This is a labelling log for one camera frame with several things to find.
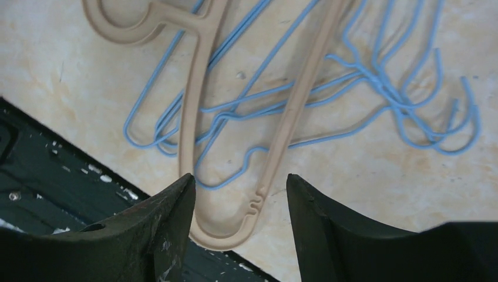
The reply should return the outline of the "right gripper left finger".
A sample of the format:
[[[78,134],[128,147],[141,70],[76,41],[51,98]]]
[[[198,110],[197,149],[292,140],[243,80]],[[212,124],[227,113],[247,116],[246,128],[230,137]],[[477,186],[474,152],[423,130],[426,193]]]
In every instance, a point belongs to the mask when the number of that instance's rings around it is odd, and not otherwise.
[[[1,229],[2,281],[181,281],[196,199],[185,174],[160,193],[80,231]]]

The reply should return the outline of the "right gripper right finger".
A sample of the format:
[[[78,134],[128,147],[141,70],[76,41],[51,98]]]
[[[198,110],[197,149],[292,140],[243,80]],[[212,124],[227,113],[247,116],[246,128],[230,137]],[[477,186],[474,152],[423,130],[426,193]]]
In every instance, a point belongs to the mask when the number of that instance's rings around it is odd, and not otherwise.
[[[497,223],[450,221],[422,232],[393,227],[287,178],[302,281],[496,281]]]

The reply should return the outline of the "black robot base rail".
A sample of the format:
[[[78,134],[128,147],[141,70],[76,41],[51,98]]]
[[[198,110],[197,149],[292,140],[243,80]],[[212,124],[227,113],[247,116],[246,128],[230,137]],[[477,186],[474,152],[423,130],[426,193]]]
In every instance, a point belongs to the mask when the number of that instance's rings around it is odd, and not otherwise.
[[[7,100],[1,100],[1,229],[80,231],[150,196]],[[189,240],[181,281],[272,281],[229,251]]]

